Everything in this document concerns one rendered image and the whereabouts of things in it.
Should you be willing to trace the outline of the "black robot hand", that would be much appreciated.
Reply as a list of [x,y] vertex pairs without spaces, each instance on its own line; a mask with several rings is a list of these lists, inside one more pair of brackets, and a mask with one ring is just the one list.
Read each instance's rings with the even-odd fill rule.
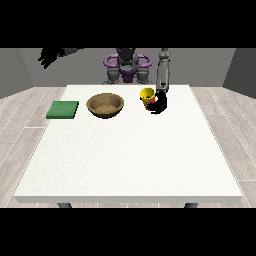
[[38,61],[44,68],[47,68],[58,57],[62,57],[65,51],[62,48],[43,48]]
[[157,100],[147,105],[147,109],[152,114],[160,114],[167,108],[167,96],[165,92],[159,91],[155,94]]

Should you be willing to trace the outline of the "yellow cup with melon print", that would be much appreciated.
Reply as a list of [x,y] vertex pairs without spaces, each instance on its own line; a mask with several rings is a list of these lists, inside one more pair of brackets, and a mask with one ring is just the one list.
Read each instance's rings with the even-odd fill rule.
[[143,102],[145,107],[154,103],[156,101],[154,89],[150,87],[143,88],[140,91],[140,100]]

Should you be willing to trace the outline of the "green square pad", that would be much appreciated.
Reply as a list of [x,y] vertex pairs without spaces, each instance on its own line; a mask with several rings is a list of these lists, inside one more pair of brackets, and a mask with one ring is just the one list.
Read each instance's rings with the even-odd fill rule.
[[78,101],[54,101],[46,114],[46,118],[73,119],[78,106]]

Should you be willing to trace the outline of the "brown wooden bowl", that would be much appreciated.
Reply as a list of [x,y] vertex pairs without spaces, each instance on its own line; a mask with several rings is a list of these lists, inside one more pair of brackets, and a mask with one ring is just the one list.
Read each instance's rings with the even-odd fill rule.
[[117,94],[101,93],[92,96],[86,106],[94,116],[108,119],[116,116],[122,110],[124,100]]

